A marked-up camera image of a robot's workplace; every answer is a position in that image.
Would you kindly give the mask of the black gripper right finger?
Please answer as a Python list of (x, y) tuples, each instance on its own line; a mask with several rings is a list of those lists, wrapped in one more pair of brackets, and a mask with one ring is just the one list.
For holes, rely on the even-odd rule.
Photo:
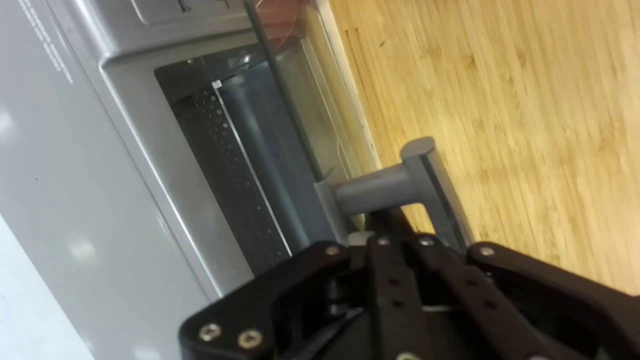
[(638, 298), (496, 242), (415, 242), (476, 340), (499, 360), (640, 360)]

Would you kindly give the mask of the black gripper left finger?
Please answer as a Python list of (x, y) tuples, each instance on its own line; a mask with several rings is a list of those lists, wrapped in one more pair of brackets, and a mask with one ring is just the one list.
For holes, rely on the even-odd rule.
[(365, 360), (365, 248), (317, 242), (189, 316), (182, 360)]

